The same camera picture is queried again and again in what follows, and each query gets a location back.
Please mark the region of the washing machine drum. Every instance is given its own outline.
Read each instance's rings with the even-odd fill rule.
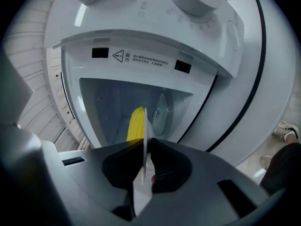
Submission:
[[[186,93],[182,91],[128,81],[91,78],[81,78],[80,87],[90,122],[97,118],[109,145],[127,140],[132,113],[139,107],[147,109],[152,136],[166,140],[169,139],[171,130],[177,127],[184,111],[183,97]]]

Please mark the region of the sneaker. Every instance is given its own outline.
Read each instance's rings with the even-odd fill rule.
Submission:
[[[298,139],[298,137],[299,137],[298,127],[296,125],[288,124],[285,121],[280,121],[278,126],[274,130],[274,134],[284,140],[285,135],[292,131],[295,133],[295,135]]]
[[[267,170],[269,168],[269,164],[272,160],[272,156],[268,156],[268,155],[265,155],[265,156],[262,156],[260,158],[260,165],[263,169]]]

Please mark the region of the person's leg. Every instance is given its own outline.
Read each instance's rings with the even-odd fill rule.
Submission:
[[[283,138],[286,146],[273,158],[267,156],[261,158],[262,167],[267,168],[267,172],[260,185],[269,194],[294,183],[295,180],[298,180],[301,172],[301,145],[298,142],[298,128],[285,121],[280,121],[274,134]]]

